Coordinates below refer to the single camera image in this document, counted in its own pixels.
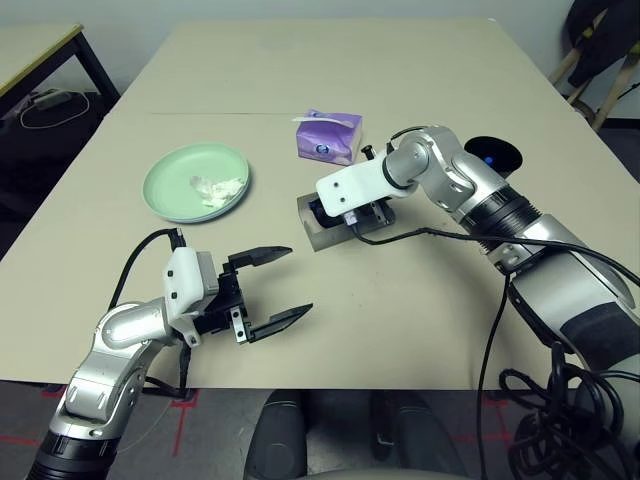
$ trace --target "black cable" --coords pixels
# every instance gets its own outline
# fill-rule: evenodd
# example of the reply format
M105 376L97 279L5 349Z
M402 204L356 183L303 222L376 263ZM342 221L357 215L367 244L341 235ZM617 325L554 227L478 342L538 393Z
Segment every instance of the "black cable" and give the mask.
M122 273L120 274L120 278L118 279L118 284L113 292L113 296L111 297L111 301L109 302L109 310L115 308L118 304L118 300L120 299L120 294L122 293L122 289L124 288L124 284L127 281L127 277L129 276L129 272L133 267L134 262L142 253L142 251L156 238L162 237L163 235L167 235L169 237L169 242L171 244L171 250L175 250L178 247L186 247L187 244L182 236L182 232L179 228L164 228L161 230L156 230L155 232L150 233L144 240L142 240L138 246L131 252L127 262L122 269ZM187 374L189 371L189 362L191 360L191 348L186 344L183 344L182 351L180 353L180 388L172 387L171 385L158 380L154 377L146 377L145 381L156 385L160 388L160 390L168 396L174 398L184 398L186 395L186 383L187 383Z
M544 389L527 375L506 369L500 373L499 384L508 399L536 414L527 415L520 422L515 441L509 449L509 465L516 479L522 475L534 476L547 473L552 478L564 478L572 473L585 478L588 464L602 471L607 478L630 479L631 461L618 441L622 429L624 409L615 389L605 376L633 379L635 374L624 371L591 372L567 364L564 347L560 342L552 345L552 369L547 388ZM530 388L529 395L542 400L532 402L522 398L521 390L509 386L509 379L517 378ZM590 403L576 397L569 401L569 381L580 380L579 392L586 393ZM595 450L611 446L624 469L620 476L613 467L595 453Z
M624 370L603 370L597 373L602 378L622 378L624 380L640 383L640 375L637 373L625 372Z
M638 277L635 273L629 270L627 267L617 262L616 260L603 255L600 252L596 252L595 250L591 250L590 248L583 247L582 245L575 245L572 243L564 243L558 242L555 240L534 240L530 238L514 238L514 237L501 237L497 235L478 235L478 234L461 234L455 232L446 232L444 230L438 230L436 228L431 227L421 227L416 230L412 230L410 232L401 233L400 235L395 235L390 238L385 238L383 240L371 240L363 237L360 234L358 229L358 225L354 224L351 226L353 234L356 236L358 240L364 242L368 245L384 245L386 243L396 242L398 240L402 240L409 237L415 237L417 235L423 235L425 233L430 235L435 235L439 237L447 237L453 238L455 240L465 240L465 241L474 241L474 242L499 242L499 243L511 243L517 245L535 245L541 247L550 247L555 248L561 251L572 251L582 253L583 255L587 255L589 257L600 260L603 263L606 263L610 267L614 268L622 275L627 277L631 282L635 285L640 286L640 277Z
M409 132L414 132L416 130L422 130L424 128L428 128L427 125L416 125L415 127L407 127L407 128L403 128L402 130L400 130L399 132L394 133L393 135L391 135L391 138L389 138L389 141L387 142L387 155L389 155L391 152L393 152L394 148L393 148L393 141L396 138L401 137L402 135L404 135L405 133L409 133Z
M191 347L187 342L182 344L180 350L180 394L187 396L187 377L189 376L189 363L191 363Z
M640 278L619 262L581 245L495 235L464 235L430 227L419 228L383 240L370 240L360 234L357 224L352 225L351 229L356 238L368 245L384 245L428 233L456 240L515 243L544 246L559 251L575 251L606 263L635 285L640 286ZM506 304L509 280L507 275L500 308L487 339L476 396L476 434L482 480L487 480L484 442L482 439L482 390L491 345ZM524 399L523 393L512 390L507 384L507 378L509 377L516 377L525 383L529 387L528 394L536 395L542 402L538 403ZM579 407L576 402L569 402L568 385L569 381L574 378L580 380L581 387L591 400L593 411ZM522 478L521 473L535 476L544 472L551 475L553 479L563 479L568 472L577 472L578 478L585 478L585 472L589 469L585 459L589 464L601 470L608 478L622 479L623 477L620 477L607 462L594 453L595 449L604 448L605 446L612 446L617 453L624 468L624 478L632 478L631 467L629 466L631 462L617 439L622 429L624 409L618 393L606 381L606 378L621 378L640 382L640 376L636 376L631 372L612 370L598 373L567 364L564 359L564 348L560 342L554 342L552 345L552 373L546 389L517 370L508 369L500 374L500 387L507 393L508 398L524 408L538 411L537 415L528 415L521 421L516 432L515 443L509 450L509 465L516 480ZM605 405L603 394L610 403L611 420L608 422L607 406Z
M633 92L638 87L640 87L640 82L634 83L629 88L627 88L624 92L622 92L620 95L618 95L618 98L616 100L620 100L622 97L624 97L625 95Z
M133 263L138 258L138 255L144 250L152 241L156 238L161 237L163 235L167 235L169 240L171 241L171 249L175 250L177 247L186 246L184 238L182 237L182 233L177 228L165 228L162 230L156 230L155 232L149 234L144 240L142 240L138 246L131 252L129 258L127 259L127 263L124 264L124 268L122 269L122 273L120 274L120 278L118 279L118 283L116 285L116 289L113 292L113 296L111 297L111 301L109 302L109 310L114 308L118 304L118 300L120 299L120 294L122 293L122 289L124 288L124 284L127 281L127 277L129 276L129 272L131 271L131 267Z
M484 454L484 440L482 438L482 392L484 389L484 377L487 373L487 364L489 363L489 354L491 353L491 346L493 345L493 339L498 330L504 307L507 304L507 293L509 290L509 282L511 281L510 275L504 277L504 287L502 289L502 298L500 299L500 306L496 313L496 318L491 325L489 331L489 337L487 337L487 344L484 348L484 355L482 357L482 366L480 367L480 378L478 380L478 391L476 392L476 437L478 440L478 453L480 455L480 479L487 480L487 463Z

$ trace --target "beige table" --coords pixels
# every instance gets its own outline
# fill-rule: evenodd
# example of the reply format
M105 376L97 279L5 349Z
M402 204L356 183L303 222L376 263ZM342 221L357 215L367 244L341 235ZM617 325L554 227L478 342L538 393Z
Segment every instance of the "beige table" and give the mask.
M462 140L493 133L518 145L526 163L513 175L514 187L592 247L639 269L637 184L577 115L505 117L451 107L433 118ZM238 346L231 332L207 336L194 352L192 385L473 388L501 276L479 246L447 239L380 247L353 240L314 253L296 197L338 167L297 158L289 119L110 114L0 263L0 377L67 381L126 257L147 233L169 225L142 201L146 172L164 153L209 140L244 152L254 180L232 213L185 226L189 245L211 250L218 267L243 249L291 246L294 254L240 272L249 312L262 321L290 306L315 306L290 329L256 344ZM422 120L416 112L371 115L365 140L379 145L391 131ZM421 193L393 205L398 222L384 236L425 224L457 228ZM145 250L122 298L159 295L168 255L166 242ZM175 348L165 351L153 374L175 382L176 355ZM507 366L543 380L548 355L509 307L488 386L496 386L497 372Z
M76 56L110 109L120 98L78 24L0 28L0 118Z
M560 101L488 19L195 22L178 26L116 107L150 113L555 116Z

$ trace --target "wall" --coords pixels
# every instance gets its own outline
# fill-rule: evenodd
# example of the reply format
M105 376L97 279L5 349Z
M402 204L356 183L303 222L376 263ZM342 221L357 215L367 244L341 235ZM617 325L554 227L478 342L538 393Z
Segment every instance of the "wall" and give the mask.
M117 87L124 90L177 22L220 18L482 16L498 20L546 75L563 56L562 25L572 0L0 0L0 26L80 22ZM425 59L429 49L425 45ZM56 86L90 85L77 65L66 65ZM591 105L608 90L594 82ZM616 107L616 116L640 117L640 91Z

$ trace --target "tissue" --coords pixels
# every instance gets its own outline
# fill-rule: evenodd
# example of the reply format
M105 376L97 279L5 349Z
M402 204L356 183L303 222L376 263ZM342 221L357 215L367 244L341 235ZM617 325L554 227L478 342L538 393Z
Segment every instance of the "tissue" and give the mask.
M208 178L193 176L189 184L202 197L203 205L218 209L238 194L244 186L244 181L241 178L232 178L214 183Z

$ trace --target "purple tissue box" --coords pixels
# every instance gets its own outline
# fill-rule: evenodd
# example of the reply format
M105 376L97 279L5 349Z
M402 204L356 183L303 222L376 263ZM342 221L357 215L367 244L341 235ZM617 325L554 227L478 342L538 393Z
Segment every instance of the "purple tissue box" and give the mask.
M362 139L362 116L309 110L296 132L298 156L337 165L355 162Z

